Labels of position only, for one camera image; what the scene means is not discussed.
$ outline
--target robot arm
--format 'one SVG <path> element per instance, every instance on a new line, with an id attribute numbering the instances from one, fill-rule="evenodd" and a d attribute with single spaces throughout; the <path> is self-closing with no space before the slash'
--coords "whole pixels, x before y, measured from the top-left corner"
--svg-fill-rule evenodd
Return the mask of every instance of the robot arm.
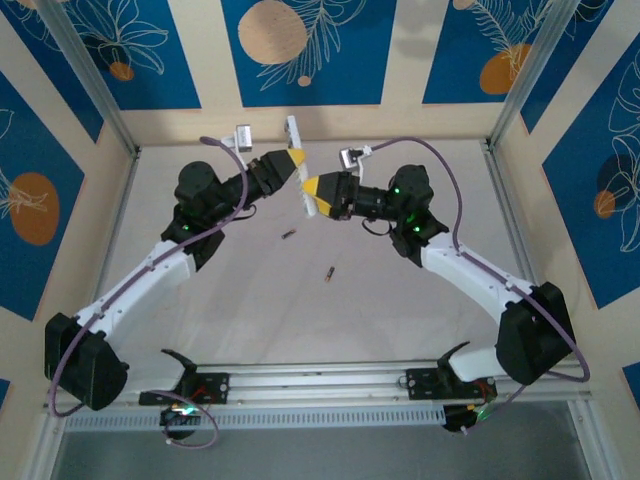
<path id="1" fill-rule="evenodd" d="M 304 151 L 300 149 L 269 152 L 253 160 L 246 172 L 245 208 L 277 192 L 303 161 Z M 72 339 L 91 318 L 100 315 L 65 366 L 60 386 L 93 410 L 109 405 L 125 386 L 126 391 L 172 390 L 185 370 L 173 352 L 121 359 L 120 349 L 132 328 L 141 320 L 149 319 L 148 312 L 153 311 L 166 294 L 207 263 L 224 240 L 224 233 L 218 231 L 159 262 L 156 259 L 228 217 L 241 195 L 240 174 L 222 183 L 208 163 L 185 166 L 175 190 L 178 204 L 173 220 L 161 234 L 162 241 L 136 269 L 96 302 L 72 318 L 58 313 L 47 323 L 45 375 L 53 378 Z"/>
<path id="2" fill-rule="evenodd" d="M 353 168 L 343 159 L 346 168 Z M 453 381 L 509 375 L 530 385 L 571 352 L 570 347 L 521 292 L 540 303 L 573 339 L 564 298 L 551 283 L 539 287 L 500 270 L 465 245 L 429 210 L 433 190 L 422 165 L 401 167 L 382 190 L 360 185 L 349 171 L 312 178 L 305 191 L 320 213 L 348 220 L 362 216 L 394 222 L 389 235 L 398 254 L 436 273 L 475 300 L 498 325 L 484 343 L 465 343 L 447 352 L 439 365 Z"/>

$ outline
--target ventilated metal strip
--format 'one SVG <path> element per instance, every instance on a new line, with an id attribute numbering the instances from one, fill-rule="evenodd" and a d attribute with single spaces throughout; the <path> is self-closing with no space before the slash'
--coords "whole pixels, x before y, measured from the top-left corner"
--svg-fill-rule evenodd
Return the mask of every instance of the ventilated metal strip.
<path id="1" fill-rule="evenodd" d="M 211 413 L 221 430 L 282 428 L 383 427 L 443 425 L 441 406 L 367 408 L 215 409 Z M 65 432 L 134 432 L 160 430 L 160 410 L 78 412 L 67 420 Z M 193 417 L 172 430 L 211 429 L 207 418 Z"/>

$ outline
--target small battery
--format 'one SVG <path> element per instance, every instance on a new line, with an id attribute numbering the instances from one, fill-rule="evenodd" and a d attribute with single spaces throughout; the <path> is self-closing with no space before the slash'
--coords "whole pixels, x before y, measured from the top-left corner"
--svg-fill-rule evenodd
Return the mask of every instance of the small battery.
<path id="1" fill-rule="evenodd" d="M 282 239 L 286 240 L 287 238 L 289 238 L 291 235 L 293 235 L 294 233 L 296 233 L 296 229 L 292 228 L 291 230 L 289 230 L 287 233 L 282 235 Z"/>
<path id="2" fill-rule="evenodd" d="M 327 272 L 327 276 L 324 277 L 324 281 L 325 282 L 330 282 L 331 281 L 331 277 L 333 277 L 333 272 L 336 271 L 336 267 L 331 267 L 329 269 L 329 271 Z"/>

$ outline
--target purple cable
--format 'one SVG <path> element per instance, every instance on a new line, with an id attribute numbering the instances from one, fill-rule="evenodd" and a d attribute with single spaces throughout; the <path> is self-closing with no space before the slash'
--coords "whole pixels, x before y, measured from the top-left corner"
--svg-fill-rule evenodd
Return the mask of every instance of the purple cable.
<path id="1" fill-rule="evenodd" d="M 460 255 L 462 255 L 464 258 L 469 260 L 476 267 L 478 267 L 481 270 L 483 270 L 484 272 L 488 273 L 493 278 L 495 278 L 500 283 L 502 283 L 502 284 L 504 284 L 506 286 L 508 284 L 508 281 L 507 281 L 506 278 L 504 278 L 498 272 L 496 272 L 491 267 L 486 265 L 484 262 L 478 260 L 477 258 L 469 255 L 468 253 L 466 253 L 464 251 L 460 251 L 460 242 L 458 240 L 458 231 L 460 230 L 460 223 L 462 222 L 462 192 L 460 191 L 460 185 L 458 184 L 458 181 L 456 180 L 455 175 L 453 174 L 453 170 L 451 170 L 451 167 L 449 166 L 447 161 L 444 159 L 444 157 L 440 154 L 440 152 L 438 152 L 438 150 L 436 150 L 429 143 L 427 143 L 424 140 L 422 140 L 421 138 L 417 138 L 417 137 L 398 137 L 398 138 L 394 138 L 392 140 L 387 140 L 386 142 L 383 142 L 383 143 L 381 143 L 379 145 L 375 145 L 375 146 L 371 147 L 371 150 L 375 152 L 376 150 L 381 150 L 381 149 L 383 149 L 385 147 L 388 147 L 388 146 L 393 145 L 393 144 L 398 143 L 398 142 L 415 142 L 415 143 L 419 143 L 423 147 L 428 148 L 436 156 L 436 158 L 440 161 L 440 163 L 442 164 L 444 169 L 447 171 L 447 174 L 449 175 L 449 178 L 451 179 L 451 183 L 453 185 L 453 189 L 456 192 L 456 198 L 458 200 L 458 213 L 456 215 L 456 221 L 454 223 L 453 230 L 451 232 L 451 238 L 452 238 L 452 241 L 453 241 L 453 246 L 455 247 L 456 251 Z M 547 320 L 551 324 L 551 326 L 554 328 L 554 330 L 556 332 L 558 332 L 558 335 L 560 335 L 560 337 L 567 343 L 569 348 L 576 355 L 576 357 L 578 359 L 578 362 L 580 363 L 580 367 L 582 368 L 583 375 L 582 375 L 582 377 L 574 377 L 572 375 L 567 375 L 567 374 L 564 374 L 564 373 L 553 372 L 553 371 L 549 371 L 547 373 L 549 375 L 553 376 L 553 377 L 561 378 L 563 380 L 569 380 L 569 381 L 572 381 L 572 382 L 588 382 L 589 379 L 591 378 L 591 371 L 589 369 L 589 365 L 587 364 L 587 360 L 584 358 L 584 355 L 582 354 L 582 352 L 580 351 L 580 349 L 578 348 L 576 343 L 573 341 L 573 339 L 569 336 L 569 334 L 567 334 L 567 332 L 565 332 L 565 330 L 558 323 L 558 321 L 555 318 L 553 318 L 553 315 L 551 315 L 542 305 L 540 305 L 540 303 L 538 303 L 530 295 L 528 295 L 526 292 L 522 291 L 516 285 L 512 286 L 511 290 L 513 290 L 517 295 L 519 295 L 526 302 L 528 302 L 533 308 L 535 308 L 538 311 L 538 313 L 540 313 L 545 318 L 545 320 Z M 509 403 L 513 402 L 515 400 L 515 398 L 518 397 L 523 392 L 524 389 L 525 389 L 524 385 L 520 386 L 520 388 L 518 388 L 518 390 L 513 395 L 511 395 L 502 405 L 500 405 L 499 407 L 497 407 L 493 411 L 492 415 L 495 415 L 495 413 L 498 410 L 501 410 L 502 407 L 504 407 L 504 406 L 508 405 Z M 465 431 L 465 434 L 468 433 L 470 430 L 472 430 L 474 428 L 477 428 L 477 425 L 475 427 L 471 427 L 471 428 L 467 429 Z"/>
<path id="2" fill-rule="evenodd" d="M 214 430 L 213 438 L 211 440 L 209 440 L 207 443 L 198 443 L 198 444 L 195 444 L 195 445 L 187 445 L 186 443 L 177 442 L 177 441 L 169 438 L 169 435 L 168 435 L 169 425 L 167 425 L 167 428 L 164 429 L 164 435 L 165 435 L 165 437 L 167 437 L 167 443 L 169 445 L 174 445 L 174 446 L 180 447 L 180 448 L 186 448 L 188 450 L 202 450 L 203 448 L 209 448 L 209 447 L 213 446 L 218 441 L 218 437 L 220 436 L 220 429 L 218 428 L 218 423 L 216 422 L 216 419 L 213 418 L 213 415 L 211 415 L 208 412 L 208 410 L 205 410 L 204 408 L 202 408 L 202 406 L 200 406 L 197 403 L 189 400 L 188 398 L 183 397 L 183 396 L 178 395 L 178 394 L 173 393 L 173 392 L 166 392 L 164 390 L 150 390 L 149 393 L 153 393 L 154 395 L 162 395 L 164 397 L 172 398 L 173 400 L 177 400 L 177 401 L 185 403 L 187 405 L 191 405 L 192 407 L 195 407 L 198 410 L 200 410 L 204 414 L 205 417 L 207 417 L 209 420 L 211 420 L 211 423 L 213 424 L 213 430 Z"/>
<path id="3" fill-rule="evenodd" d="M 109 309 L 109 307 L 116 300 L 118 300 L 118 298 L 120 298 L 122 296 L 122 294 L 124 292 L 126 292 L 133 284 L 135 284 L 140 279 L 140 277 L 142 277 L 145 273 L 147 273 L 150 270 L 153 270 L 153 268 L 156 265 L 158 265 L 160 262 L 165 260 L 167 257 L 173 255 L 177 251 L 182 250 L 184 247 L 186 247 L 188 245 L 191 245 L 192 243 L 197 242 L 198 240 L 201 240 L 201 239 L 203 239 L 205 237 L 208 237 L 209 235 L 213 235 L 214 233 L 218 232 L 219 230 L 221 230 L 222 228 L 227 226 L 230 222 L 232 222 L 233 219 L 244 208 L 244 204 L 247 201 L 247 195 L 249 194 L 249 180 L 247 178 L 247 172 L 244 169 L 244 165 L 243 165 L 242 161 L 240 161 L 240 159 L 237 157 L 237 155 L 235 154 L 235 152 L 233 150 L 231 150 L 229 147 L 224 145 L 222 142 L 216 140 L 215 138 L 200 137 L 200 142 L 204 143 L 205 145 L 211 145 L 211 146 L 214 146 L 214 147 L 220 147 L 222 150 L 224 150 L 225 153 L 227 153 L 233 159 L 234 162 L 236 162 L 236 165 L 240 169 L 240 176 L 242 178 L 242 194 L 240 195 L 240 201 L 238 202 L 238 205 L 236 206 L 235 210 L 231 213 L 231 215 L 229 215 L 222 222 L 218 223 L 217 225 L 215 225 L 210 230 L 202 232 L 202 233 L 196 235 L 195 237 L 190 238 L 189 240 L 186 240 L 186 241 L 182 242 L 180 245 L 176 245 L 175 247 L 167 250 L 162 255 L 159 255 L 158 258 L 156 258 L 152 262 L 152 267 L 146 266 L 146 267 L 143 267 L 140 270 L 138 270 L 129 280 L 127 280 L 125 283 L 123 283 L 122 286 L 118 290 L 116 290 L 116 292 L 113 295 L 111 295 L 111 297 L 109 297 L 109 299 L 107 299 L 107 301 L 102 305 L 102 307 L 100 307 L 100 313 L 95 313 L 94 315 L 92 315 L 89 318 L 87 323 L 84 324 L 84 326 L 80 329 L 78 334 L 75 337 L 73 337 L 73 340 L 71 340 L 71 343 L 69 343 L 69 346 L 67 347 L 67 349 L 65 350 L 64 354 L 62 355 L 62 358 L 60 359 L 60 362 L 58 363 L 58 367 L 56 368 L 56 371 L 53 374 L 53 379 L 51 380 L 51 386 L 49 387 L 49 395 L 48 395 L 48 398 L 49 398 L 49 400 L 48 400 L 49 401 L 49 412 L 51 413 L 52 416 L 58 417 L 58 418 L 68 417 L 69 415 L 74 414 L 75 412 L 77 412 L 78 410 L 80 410 L 83 407 L 83 404 L 80 404 L 80 405 L 76 405 L 75 407 L 73 407 L 72 409 L 70 409 L 70 410 L 68 410 L 66 412 L 62 412 L 62 413 L 58 412 L 58 410 L 56 409 L 56 396 L 57 396 L 58 386 L 60 385 L 60 379 L 62 378 L 62 372 L 64 371 L 64 368 L 67 366 L 67 363 L 69 362 L 69 359 L 71 358 L 71 354 L 78 347 L 78 344 L 80 343 L 82 338 L 86 335 L 86 333 L 91 329 L 91 327 L 100 318 L 102 318 L 104 312 L 106 312 Z"/>

